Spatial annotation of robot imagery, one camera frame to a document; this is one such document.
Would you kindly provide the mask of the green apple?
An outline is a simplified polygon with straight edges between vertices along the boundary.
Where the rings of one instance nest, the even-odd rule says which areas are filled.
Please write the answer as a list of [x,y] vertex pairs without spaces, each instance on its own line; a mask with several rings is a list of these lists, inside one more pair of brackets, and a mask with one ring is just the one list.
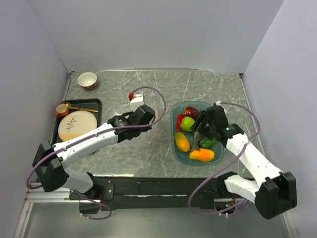
[[195,123],[195,120],[191,117],[184,117],[181,121],[180,128],[185,132],[192,132],[191,126]]

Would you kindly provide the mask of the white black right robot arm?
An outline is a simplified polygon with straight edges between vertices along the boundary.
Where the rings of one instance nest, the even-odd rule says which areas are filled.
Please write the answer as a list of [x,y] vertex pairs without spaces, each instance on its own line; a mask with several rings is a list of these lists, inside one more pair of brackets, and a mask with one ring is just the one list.
[[296,178],[273,165],[250,141],[241,127],[229,124],[221,102],[202,110],[192,126],[194,132],[220,142],[249,170],[253,180],[235,172],[217,176],[216,194],[236,194],[255,204],[265,219],[271,219],[297,206]]

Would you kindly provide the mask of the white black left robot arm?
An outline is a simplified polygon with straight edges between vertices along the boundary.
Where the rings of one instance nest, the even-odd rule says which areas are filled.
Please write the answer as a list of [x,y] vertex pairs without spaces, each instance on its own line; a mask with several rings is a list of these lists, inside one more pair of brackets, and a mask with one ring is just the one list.
[[114,116],[91,132],[66,142],[51,145],[49,141],[40,144],[32,167],[45,192],[61,187],[74,189],[87,199],[98,195],[90,173],[80,173],[70,169],[79,159],[99,149],[138,137],[152,128],[155,111],[141,105],[133,112]]

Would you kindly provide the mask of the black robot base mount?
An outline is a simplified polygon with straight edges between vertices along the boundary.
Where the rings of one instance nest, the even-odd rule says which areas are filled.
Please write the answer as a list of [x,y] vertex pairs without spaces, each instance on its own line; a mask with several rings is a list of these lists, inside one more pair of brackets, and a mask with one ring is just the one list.
[[[98,190],[93,196],[112,210],[142,208],[182,208],[204,178],[95,177]],[[230,201],[235,196],[213,178],[193,197],[191,206],[214,209],[214,201]]]

